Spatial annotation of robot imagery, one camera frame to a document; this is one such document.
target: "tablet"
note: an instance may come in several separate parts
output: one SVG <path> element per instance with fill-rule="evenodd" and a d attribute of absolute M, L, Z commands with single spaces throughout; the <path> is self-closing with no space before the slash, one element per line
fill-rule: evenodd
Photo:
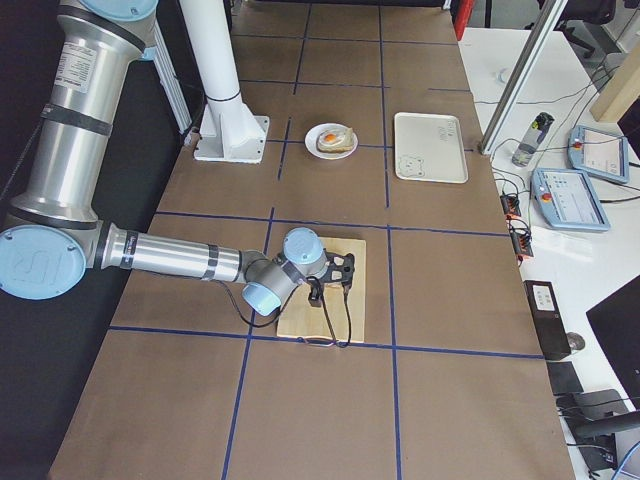
<path fill-rule="evenodd" d="M 629 142 L 626 137 L 578 125 L 569 136 L 573 168 L 614 183 L 629 181 Z"/>
<path fill-rule="evenodd" d="M 537 168 L 531 175 L 531 192 L 553 228 L 586 232 L 611 228 L 587 172 Z"/>

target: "white tray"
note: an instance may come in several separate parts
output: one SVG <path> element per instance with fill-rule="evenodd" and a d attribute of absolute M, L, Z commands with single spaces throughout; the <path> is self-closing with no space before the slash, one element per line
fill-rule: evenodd
<path fill-rule="evenodd" d="M 393 120 L 398 178 L 447 183 L 469 179 L 456 117 L 400 112 Z"/>

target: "office chair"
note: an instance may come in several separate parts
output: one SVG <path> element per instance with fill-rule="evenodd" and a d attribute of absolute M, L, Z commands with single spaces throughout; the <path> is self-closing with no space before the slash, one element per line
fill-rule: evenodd
<path fill-rule="evenodd" d="M 544 5 L 544 0 L 538 0 L 540 8 Z M 584 58 L 590 58 L 595 47 L 578 38 L 573 33 L 575 27 L 569 27 L 567 23 L 570 20 L 582 20 L 592 25 L 605 25 L 613 20 L 616 12 L 616 0 L 569 0 L 565 7 L 555 30 L 564 33 L 568 42 L 586 48 Z"/>

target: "water bottle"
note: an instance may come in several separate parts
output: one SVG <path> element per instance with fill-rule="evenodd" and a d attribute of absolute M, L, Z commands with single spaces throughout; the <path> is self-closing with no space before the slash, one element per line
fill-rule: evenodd
<path fill-rule="evenodd" d="M 524 134 L 524 138 L 518 145 L 518 149 L 511 157 L 511 161 L 518 167 L 526 167 L 529 165 L 533 154 L 547 136 L 549 128 L 553 123 L 554 118 L 546 112 L 538 114 L 533 121 L 527 132 Z"/>

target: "white sticker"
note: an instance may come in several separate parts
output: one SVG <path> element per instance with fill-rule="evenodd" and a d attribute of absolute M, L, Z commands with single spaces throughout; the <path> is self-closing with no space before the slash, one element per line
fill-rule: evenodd
<path fill-rule="evenodd" d="M 95 50 L 65 42 L 56 72 L 55 85 L 87 93 L 96 57 Z"/>
<path fill-rule="evenodd" d="M 538 310 L 546 312 L 554 312 L 556 310 L 553 304 L 553 298 L 551 297 L 551 289 L 541 285 L 533 286 L 533 296 L 536 299 L 536 306 Z"/>

